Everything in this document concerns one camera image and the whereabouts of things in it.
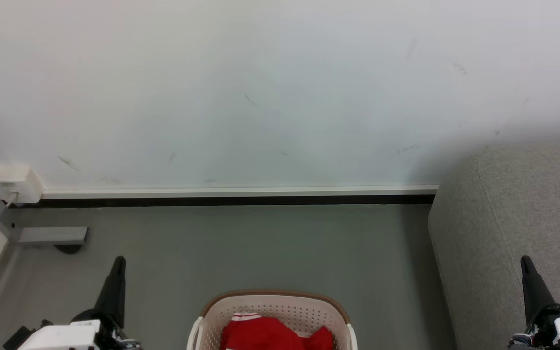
red garment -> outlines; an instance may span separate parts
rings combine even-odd
[[[333,350],[333,335],[319,328],[302,338],[273,317],[235,313],[222,331],[220,350]]]

gray fabric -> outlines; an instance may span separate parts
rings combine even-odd
[[[505,349],[525,328],[522,255],[560,303],[560,144],[465,161],[436,194],[429,234],[459,350]]]

basket rim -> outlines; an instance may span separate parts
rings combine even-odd
[[[345,324],[351,323],[351,320],[349,319],[349,315],[347,314],[347,312],[345,312],[343,306],[340,303],[338,303],[338,301],[332,299],[331,297],[322,294],[317,294],[317,293],[298,292],[294,290],[282,290],[282,289],[246,289],[246,290],[233,290],[231,292],[222,293],[217,297],[214,297],[214,299],[212,299],[205,306],[200,316],[206,317],[207,313],[209,312],[209,310],[211,310],[213,305],[215,305],[222,299],[226,299],[229,297],[240,297],[243,295],[282,295],[285,297],[300,297],[300,298],[305,297],[309,299],[317,299],[320,301],[324,301],[325,303],[328,303],[331,306],[333,306],[338,311],[338,313],[340,313],[340,316],[342,316]]]

white power adapter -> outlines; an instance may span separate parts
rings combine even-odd
[[[38,203],[42,183],[29,166],[0,165],[0,198],[13,203]]]

white plastic basket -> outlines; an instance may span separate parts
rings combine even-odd
[[[334,350],[358,350],[349,317],[335,300],[278,290],[237,291],[216,297],[193,324],[187,350],[224,350],[220,349],[222,330],[235,312],[275,317],[301,337],[311,336],[326,326],[334,335]]]

